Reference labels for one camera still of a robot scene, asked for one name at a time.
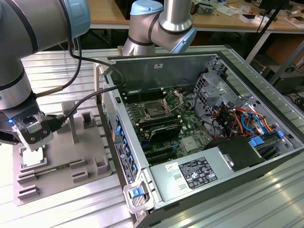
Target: open computer chassis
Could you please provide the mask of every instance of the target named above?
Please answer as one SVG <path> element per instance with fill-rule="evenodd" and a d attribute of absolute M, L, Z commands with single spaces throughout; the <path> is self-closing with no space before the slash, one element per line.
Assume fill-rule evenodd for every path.
<path fill-rule="evenodd" d="M 127 82 L 97 97 L 97 107 L 137 227 L 259 178 L 304 150 L 303 133 L 221 52 L 108 60 Z M 102 76 L 105 87 L 119 80 L 108 70 Z"/>

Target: paper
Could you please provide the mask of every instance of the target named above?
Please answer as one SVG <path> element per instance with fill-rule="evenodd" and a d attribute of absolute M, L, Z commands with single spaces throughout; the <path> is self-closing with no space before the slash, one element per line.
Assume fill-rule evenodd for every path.
<path fill-rule="evenodd" d="M 234 14 L 234 9 L 230 9 L 229 7 L 226 7 L 226 6 L 220 6 L 216 9 L 217 11 L 223 13 L 223 14 L 226 14 L 228 16 L 231 16 Z"/>
<path fill-rule="evenodd" d="M 179 164 L 177 162 L 165 165 L 167 172 L 171 172 L 173 170 L 177 170 L 179 168 Z"/>

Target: circuit board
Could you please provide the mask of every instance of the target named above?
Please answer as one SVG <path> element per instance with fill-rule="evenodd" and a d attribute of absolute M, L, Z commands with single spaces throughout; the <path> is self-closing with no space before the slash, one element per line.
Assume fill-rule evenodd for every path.
<path fill-rule="evenodd" d="M 201 119 L 196 116 L 187 98 L 175 94 L 177 90 L 173 88 L 165 89 L 164 92 L 169 95 L 165 99 L 125 104 L 142 149 L 152 165 L 200 152 L 211 140 L 208 130 L 201 124 Z M 151 135 L 164 127 L 163 122 L 149 130 L 141 127 L 141 124 L 164 119 L 168 120 L 164 123 L 172 121 L 172 128 L 178 126 L 178 131 L 166 140 L 157 139 L 153 142 Z"/>

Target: metal workbench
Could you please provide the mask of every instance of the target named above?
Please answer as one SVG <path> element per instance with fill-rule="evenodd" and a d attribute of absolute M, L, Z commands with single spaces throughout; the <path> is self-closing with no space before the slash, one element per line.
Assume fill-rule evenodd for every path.
<path fill-rule="evenodd" d="M 222 51 L 256 86 L 275 103 L 296 126 L 304 131 L 302 114 L 291 112 L 287 100 L 267 93 L 268 85 L 256 78 L 239 56 L 225 46 L 191 47 L 188 51 Z M 84 51 L 86 57 L 115 56 L 115 49 Z M 34 92 L 62 85 L 74 74 L 77 61 L 67 52 L 43 52 L 23 60 Z M 55 95 L 38 99 L 42 111 L 61 113 L 61 102 L 79 100 L 93 92 L 93 65 L 83 62 L 76 81 Z M 94 99 L 78 109 L 91 111 L 97 118 L 100 135 L 106 143 Z M 0 146 L 0 224 L 1 227 L 133 227 L 121 186 L 112 164 L 107 178 L 16 207 L 12 201 L 12 149 Z M 199 204 L 155 227 L 304 227 L 304 154 L 293 158 L 264 177 Z"/>

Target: blue robot arm cap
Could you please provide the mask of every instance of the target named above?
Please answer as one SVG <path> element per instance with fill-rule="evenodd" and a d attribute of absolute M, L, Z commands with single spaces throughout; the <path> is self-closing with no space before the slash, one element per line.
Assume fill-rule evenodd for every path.
<path fill-rule="evenodd" d="M 64 0 L 71 23 L 72 38 L 86 33 L 91 26 L 91 14 L 87 0 Z"/>
<path fill-rule="evenodd" d="M 196 27 L 192 27 L 183 37 L 183 39 L 171 50 L 172 54 L 184 53 L 190 46 L 196 35 Z"/>
<path fill-rule="evenodd" d="M 163 10 L 160 2 L 153 0 L 138 0 L 132 4 L 130 15 L 146 15 L 153 14 Z"/>

